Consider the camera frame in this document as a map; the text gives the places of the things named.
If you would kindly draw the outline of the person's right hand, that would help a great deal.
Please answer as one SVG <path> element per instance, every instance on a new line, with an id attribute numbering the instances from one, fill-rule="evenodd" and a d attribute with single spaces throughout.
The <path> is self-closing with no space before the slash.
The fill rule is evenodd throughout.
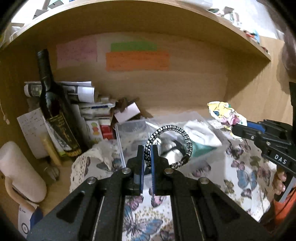
<path id="1" fill-rule="evenodd" d="M 285 181 L 287 180 L 287 175 L 283 168 L 277 166 L 276 172 L 273 178 L 273 190 L 276 195 L 280 195 L 285 191 Z"/>

